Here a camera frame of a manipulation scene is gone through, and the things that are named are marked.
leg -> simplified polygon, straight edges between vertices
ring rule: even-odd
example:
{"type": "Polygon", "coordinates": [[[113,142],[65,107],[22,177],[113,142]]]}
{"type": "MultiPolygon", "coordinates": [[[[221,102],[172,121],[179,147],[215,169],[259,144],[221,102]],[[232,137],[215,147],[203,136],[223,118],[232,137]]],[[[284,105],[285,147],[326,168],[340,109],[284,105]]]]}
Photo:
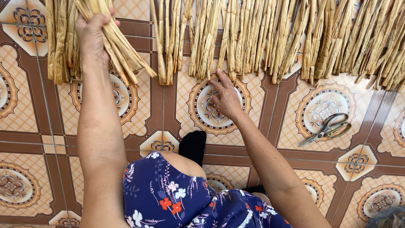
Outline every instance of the leg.
{"type": "Polygon", "coordinates": [[[176,168],[178,171],[188,175],[188,176],[198,176],[207,178],[205,172],[201,166],[199,166],[194,161],[180,156],[173,152],[159,151],[160,154],[167,160],[167,162],[176,168]]]}

octagonal tile motif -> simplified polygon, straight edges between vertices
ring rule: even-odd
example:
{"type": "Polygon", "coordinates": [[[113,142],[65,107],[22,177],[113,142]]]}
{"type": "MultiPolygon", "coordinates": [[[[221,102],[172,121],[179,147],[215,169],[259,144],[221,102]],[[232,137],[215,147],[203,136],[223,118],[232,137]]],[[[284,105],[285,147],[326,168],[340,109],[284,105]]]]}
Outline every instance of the octagonal tile motif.
{"type": "Polygon", "coordinates": [[[369,146],[363,146],[362,144],[340,156],[337,161],[340,163],[336,163],[335,167],[345,181],[359,179],[361,176],[372,171],[375,167],[373,165],[378,162],[373,150],[369,146]]]}

red flower print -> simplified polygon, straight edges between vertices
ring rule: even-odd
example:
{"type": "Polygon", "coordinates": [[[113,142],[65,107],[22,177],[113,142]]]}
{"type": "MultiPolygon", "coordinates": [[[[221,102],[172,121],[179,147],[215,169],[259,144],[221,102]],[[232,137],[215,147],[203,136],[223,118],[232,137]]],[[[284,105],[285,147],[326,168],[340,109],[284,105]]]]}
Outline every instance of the red flower print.
{"type": "Polygon", "coordinates": [[[211,203],[209,203],[209,206],[212,207],[212,209],[214,210],[215,209],[215,204],[216,204],[215,202],[211,202],[211,203]]]}
{"type": "Polygon", "coordinates": [[[256,211],[263,211],[263,208],[261,206],[255,205],[255,207],[256,207],[256,211]]]}
{"type": "Polygon", "coordinates": [[[163,210],[166,211],[167,207],[172,205],[172,202],[169,200],[168,197],[165,197],[164,201],[163,200],[159,201],[159,204],[162,206],[163,210]]]}
{"type": "Polygon", "coordinates": [[[177,202],[177,204],[173,203],[172,208],[173,208],[172,214],[180,212],[181,211],[181,202],[179,201],[179,202],[177,202]]]}
{"type": "Polygon", "coordinates": [[[122,177],[123,179],[125,178],[125,173],[128,171],[129,169],[125,169],[124,170],[124,176],[122,177]]]}

woman's left hand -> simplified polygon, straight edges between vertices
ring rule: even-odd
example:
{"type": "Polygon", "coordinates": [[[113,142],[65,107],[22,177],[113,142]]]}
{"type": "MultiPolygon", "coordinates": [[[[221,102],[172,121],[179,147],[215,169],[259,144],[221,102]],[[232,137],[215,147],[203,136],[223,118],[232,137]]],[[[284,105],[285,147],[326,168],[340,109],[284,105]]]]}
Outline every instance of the woman's left hand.
{"type": "MultiPolygon", "coordinates": [[[[114,9],[110,8],[110,14],[114,14],[114,9]]],[[[102,37],[102,27],[111,20],[111,15],[95,14],[92,20],[87,23],[80,13],[75,22],[75,30],[79,39],[80,54],[83,62],[96,61],[101,62],[103,66],[108,67],[110,56],[104,49],[102,37]]]]}

black sock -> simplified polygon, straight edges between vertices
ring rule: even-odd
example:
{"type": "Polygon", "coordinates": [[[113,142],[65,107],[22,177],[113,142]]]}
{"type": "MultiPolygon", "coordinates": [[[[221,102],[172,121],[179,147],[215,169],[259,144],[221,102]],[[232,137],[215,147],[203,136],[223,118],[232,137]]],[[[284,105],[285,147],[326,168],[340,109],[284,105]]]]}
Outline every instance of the black sock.
{"type": "Polygon", "coordinates": [[[207,134],[205,131],[194,131],[188,133],[180,142],[179,155],[194,161],[202,167],[205,151],[205,140],[207,140],[207,134]]]}

